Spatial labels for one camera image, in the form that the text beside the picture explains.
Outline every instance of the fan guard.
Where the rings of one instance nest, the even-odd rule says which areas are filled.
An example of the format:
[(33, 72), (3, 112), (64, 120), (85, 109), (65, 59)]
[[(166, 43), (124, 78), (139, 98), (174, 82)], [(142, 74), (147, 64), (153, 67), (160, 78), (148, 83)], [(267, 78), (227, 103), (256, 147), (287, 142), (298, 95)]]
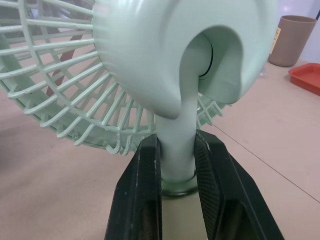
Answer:
[[(157, 132), (155, 116), (128, 95), (99, 59), (94, 0), (0, 0), (0, 84), (40, 126), (126, 155)], [(197, 128), (225, 105), (199, 94)]]

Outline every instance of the mint green fan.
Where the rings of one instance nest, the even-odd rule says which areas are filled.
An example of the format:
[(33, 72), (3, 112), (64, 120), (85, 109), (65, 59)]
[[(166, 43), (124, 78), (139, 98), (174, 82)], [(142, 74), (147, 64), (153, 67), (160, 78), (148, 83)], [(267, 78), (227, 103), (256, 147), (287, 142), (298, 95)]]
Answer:
[(75, 146), (127, 155), (157, 133), (163, 166), (190, 179), (196, 129), (258, 77), (275, 9), (274, 0), (0, 0), (0, 84)]
[[(1, 0), (0, 83), (24, 114), (74, 145), (135, 151), (156, 133), (154, 114), (122, 89), (99, 59), (93, 0)], [(197, 127), (225, 105), (199, 94)]]

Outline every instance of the orange tray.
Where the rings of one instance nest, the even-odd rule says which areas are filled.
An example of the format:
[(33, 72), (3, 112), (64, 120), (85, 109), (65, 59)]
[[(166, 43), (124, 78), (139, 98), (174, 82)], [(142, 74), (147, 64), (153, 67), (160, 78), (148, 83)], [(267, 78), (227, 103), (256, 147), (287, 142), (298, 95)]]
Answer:
[(320, 96), (320, 64), (308, 63), (289, 71), (290, 82)]

